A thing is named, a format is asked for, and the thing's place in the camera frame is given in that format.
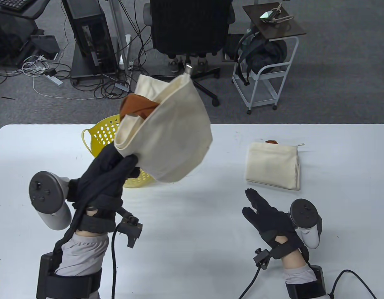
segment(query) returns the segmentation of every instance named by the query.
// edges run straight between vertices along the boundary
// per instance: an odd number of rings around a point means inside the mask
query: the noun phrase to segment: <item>chair backrest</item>
[[[150,0],[153,47],[163,54],[218,52],[232,0]]]

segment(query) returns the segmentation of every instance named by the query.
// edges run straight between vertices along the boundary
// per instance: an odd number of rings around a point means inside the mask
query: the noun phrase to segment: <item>basket handle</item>
[[[88,129],[84,129],[82,132],[81,132],[81,139],[83,140],[83,143],[84,145],[86,146],[86,148],[88,149],[88,151],[90,152],[90,154],[92,155],[92,151],[91,149],[89,148],[89,146],[87,145],[87,142],[85,141],[84,139],[84,133],[88,131]]]

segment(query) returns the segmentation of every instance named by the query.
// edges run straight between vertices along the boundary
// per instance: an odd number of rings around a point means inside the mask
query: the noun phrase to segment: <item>yellow basket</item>
[[[105,145],[113,142],[117,128],[120,123],[120,116],[114,115],[103,119],[91,129],[85,129],[81,132],[81,139],[88,151],[94,156],[102,151]],[[84,140],[84,133],[88,131],[91,135],[91,147],[88,147]],[[153,182],[154,178],[141,169],[141,174],[138,178],[129,178],[125,183],[126,188],[139,188],[145,184]]]

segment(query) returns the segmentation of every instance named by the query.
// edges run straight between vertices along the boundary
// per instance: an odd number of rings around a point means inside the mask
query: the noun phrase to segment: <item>side table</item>
[[[273,110],[276,110],[280,94],[283,90],[283,86],[286,81],[286,77],[289,73],[290,67],[292,65],[294,56],[296,54],[299,38],[298,36],[306,34],[306,32],[300,27],[300,25],[294,20],[285,21],[280,24],[266,24],[260,20],[260,16],[273,9],[277,8],[279,3],[265,3],[265,4],[256,4],[243,6],[243,9],[251,19],[252,23],[258,28],[262,36],[268,41],[277,41],[277,40],[295,40],[294,48],[292,55],[290,56],[289,61],[280,63],[280,64],[270,64],[254,73],[250,71],[250,79],[254,80],[255,83],[245,86],[239,76],[236,74],[237,63],[233,68],[232,83],[235,84],[237,90],[239,91],[240,96],[245,102],[248,110],[247,114],[251,114],[252,107],[263,106],[273,104]],[[287,11],[282,7],[279,17],[288,16]],[[267,74],[262,74],[267,68],[277,68],[278,71],[273,71]],[[269,79],[272,78],[283,78],[282,83],[278,91],[275,90]],[[264,92],[257,93],[258,84],[263,85]]]

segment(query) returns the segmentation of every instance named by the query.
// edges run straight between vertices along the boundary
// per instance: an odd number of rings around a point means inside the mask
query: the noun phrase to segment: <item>sneaker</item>
[[[170,71],[172,73],[178,73],[180,71],[180,67],[178,66],[178,61],[171,61],[168,63],[168,66],[170,67]]]
[[[198,61],[198,73],[203,73],[207,69],[207,60],[205,61]]]

